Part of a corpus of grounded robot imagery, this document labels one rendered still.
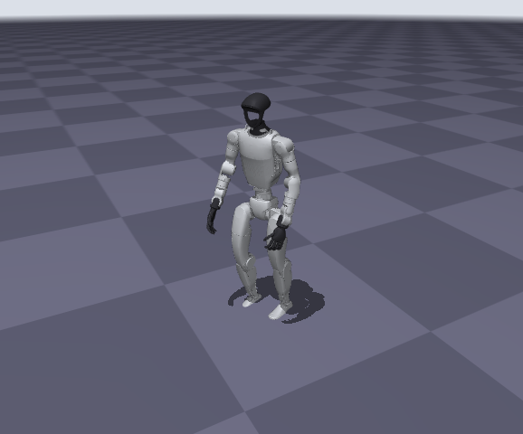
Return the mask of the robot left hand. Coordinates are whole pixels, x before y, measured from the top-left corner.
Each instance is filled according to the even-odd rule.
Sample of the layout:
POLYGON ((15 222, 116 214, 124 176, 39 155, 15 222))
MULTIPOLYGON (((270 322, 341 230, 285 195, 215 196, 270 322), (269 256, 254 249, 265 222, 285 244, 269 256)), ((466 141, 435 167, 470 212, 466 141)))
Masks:
POLYGON ((265 249, 280 250, 282 248, 283 242, 285 241, 285 237, 286 237, 285 229, 288 229, 288 227, 289 227, 289 225, 287 225, 287 226, 281 225, 282 219, 283 219, 283 216, 280 215, 277 220, 277 223, 276 223, 276 225, 278 227, 276 229, 274 229, 272 234, 270 234, 268 237, 263 239, 263 241, 266 241, 271 237, 270 243, 267 246, 264 246, 265 249))

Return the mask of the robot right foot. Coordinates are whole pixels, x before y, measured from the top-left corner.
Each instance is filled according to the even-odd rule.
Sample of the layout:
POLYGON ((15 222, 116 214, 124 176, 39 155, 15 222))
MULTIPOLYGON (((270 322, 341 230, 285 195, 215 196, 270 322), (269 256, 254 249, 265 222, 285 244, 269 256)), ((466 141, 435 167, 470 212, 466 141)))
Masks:
MULTIPOLYGON (((253 304, 254 302, 256 302, 258 299, 260 299, 260 298, 262 297, 261 294, 258 293, 258 295, 259 295, 259 296, 258 296, 258 298, 256 298, 256 299, 252 299, 251 297, 247 297, 246 300, 242 303, 242 305, 243 305, 244 307, 247 307, 247 306, 253 304)), ((254 297, 254 296, 253 296, 253 297, 254 297)))

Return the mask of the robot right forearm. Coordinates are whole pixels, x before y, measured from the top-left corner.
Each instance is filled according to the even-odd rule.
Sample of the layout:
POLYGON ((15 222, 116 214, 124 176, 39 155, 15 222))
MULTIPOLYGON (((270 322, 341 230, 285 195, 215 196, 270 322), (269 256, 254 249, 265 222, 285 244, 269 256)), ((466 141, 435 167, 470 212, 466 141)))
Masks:
MULTIPOLYGON (((224 164, 224 162, 223 162, 223 164, 224 164)), ((223 164, 221 166, 220 174, 218 176, 218 182, 215 187, 214 197, 212 198, 212 202, 213 202, 214 198, 219 198, 220 202, 219 202, 218 206, 223 205, 223 198, 225 197, 228 184, 231 181, 231 178, 229 178, 227 175, 223 175, 223 173, 222 173, 223 164)))

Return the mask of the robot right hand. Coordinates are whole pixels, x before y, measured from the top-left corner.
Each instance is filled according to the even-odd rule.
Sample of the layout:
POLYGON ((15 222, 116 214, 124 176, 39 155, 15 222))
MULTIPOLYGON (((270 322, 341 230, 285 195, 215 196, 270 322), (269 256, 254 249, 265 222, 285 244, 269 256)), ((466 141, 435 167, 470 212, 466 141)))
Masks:
POLYGON ((220 206, 219 205, 219 198, 214 198, 213 199, 213 202, 212 204, 210 204, 210 206, 212 207, 209 214, 208 214, 208 217, 207 217, 207 230, 212 233, 212 234, 215 234, 216 230, 214 229, 214 218, 215 218, 215 214, 216 214, 216 211, 220 209, 220 206))

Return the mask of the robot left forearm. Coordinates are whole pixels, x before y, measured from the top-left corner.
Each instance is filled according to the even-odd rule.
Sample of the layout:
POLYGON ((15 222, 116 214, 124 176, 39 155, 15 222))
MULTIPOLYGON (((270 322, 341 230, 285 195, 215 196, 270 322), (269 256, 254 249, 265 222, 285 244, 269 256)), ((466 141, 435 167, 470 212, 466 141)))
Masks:
POLYGON ((292 214, 294 213, 294 207, 296 199, 300 194, 300 181, 297 178, 292 178, 289 181, 289 191, 284 194, 283 205, 281 206, 281 214, 283 216, 281 225, 289 225, 292 214))

